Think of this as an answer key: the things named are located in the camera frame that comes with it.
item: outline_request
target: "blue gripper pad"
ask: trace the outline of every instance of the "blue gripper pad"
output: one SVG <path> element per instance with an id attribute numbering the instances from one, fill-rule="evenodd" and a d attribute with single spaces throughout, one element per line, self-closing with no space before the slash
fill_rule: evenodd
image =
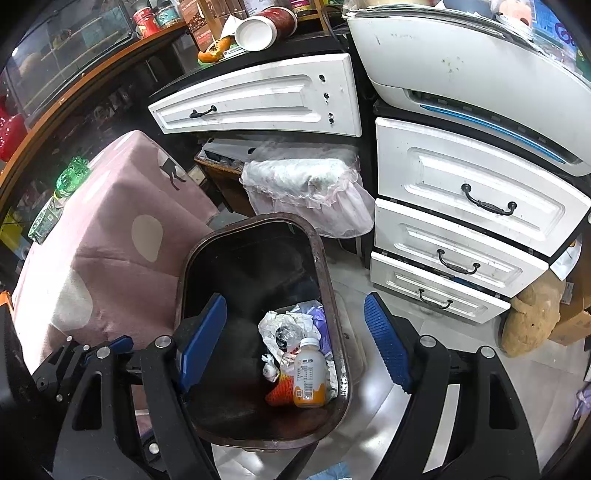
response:
<path id="1" fill-rule="evenodd" d="M 198 316 L 184 319 L 174 332 L 178 384 L 183 393 L 201 380 L 227 316 L 226 299 L 214 293 Z"/>
<path id="2" fill-rule="evenodd" d="M 372 294 L 365 297 L 363 311 L 365 323 L 374 337 L 392 381 L 400 385 L 406 393 L 411 393 L 412 379 L 409 373 L 408 353 L 392 327 L 388 315 Z"/>

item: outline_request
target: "plastic bottle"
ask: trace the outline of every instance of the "plastic bottle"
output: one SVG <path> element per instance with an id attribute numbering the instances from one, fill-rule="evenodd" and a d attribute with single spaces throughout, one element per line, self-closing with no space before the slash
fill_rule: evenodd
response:
<path id="1" fill-rule="evenodd" d="M 300 348 L 295 357 L 294 404 L 300 408 L 321 407 L 326 399 L 326 363 L 320 341 L 304 338 Z"/>

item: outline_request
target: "trash bin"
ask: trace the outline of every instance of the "trash bin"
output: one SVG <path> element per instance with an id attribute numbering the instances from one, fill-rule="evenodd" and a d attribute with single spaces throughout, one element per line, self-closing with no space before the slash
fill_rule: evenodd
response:
<path id="1" fill-rule="evenodd" d="M 199 384 L 186 395 L 197 434 L 248 449 L 295 449 L 328 435 L 349 404 L 349 373 L 322 241 L 302 217 L 273 213 L 205 237 L 189 254 L 177 292 L 177 324 L 199 314 L 213 293 L 228 319 Z M 322 408 L 270 407 L 275 386 L 262 375 L 267 349 L 258 323 L 269 310 L 316 299 L 324 305 L 338 380 Z"/>

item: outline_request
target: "screw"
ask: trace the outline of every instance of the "screw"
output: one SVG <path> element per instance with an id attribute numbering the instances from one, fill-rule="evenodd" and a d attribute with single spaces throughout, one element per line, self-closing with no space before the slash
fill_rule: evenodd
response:
<path id="1" fill-rule="evenodd" d="M 162 336 L 156 338 L 156 340 L 154 341 L 154 344 L 158 348 L 166 348 L 172 342 L 173 342 L 172 338 L 170 338 L 168 335 L 162 335 Z"/>
<path id="2" fill-rule="evenodd" d="M 102 346 L 96 351 L 98 358 L 107 358 L 111 354 L 111 349 L 107 346 Z"/>
<path id="3" fill-rule="evenodd" d="M 427 347 L 427 348 L 433 348 L 437 342 L 435 341 L 435 338 L 430 337 L 429 335 L 425 335 L 422 336 L 420 339 L 421 345 Z"/>
<path id="4" fill-rule="evenodd" d="M 482 347 L 480 352 L 485 358 L 493 358 L 495 356 L 495 351 L 489 346 Z"/>

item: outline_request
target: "white lace cloth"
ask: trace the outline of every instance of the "white lace cloth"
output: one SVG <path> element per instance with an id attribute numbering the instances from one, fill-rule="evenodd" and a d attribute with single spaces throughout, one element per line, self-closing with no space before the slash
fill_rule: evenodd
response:
<path id="1" fill-rule="evenodd" d="M 296 213 L 332 238 L 363 235 L 374 227 L 374 199 L 362 186 L 350 149 L 338 149 L 346 161 L 330 156 L 337 149 L 324 148 L 327 158 L 294 155 L 315 153 L 310 150 L 282 150 L 276 155 L 283 160 L 251 161 L 242 170 L 240 182 L 257 215 Z"/>

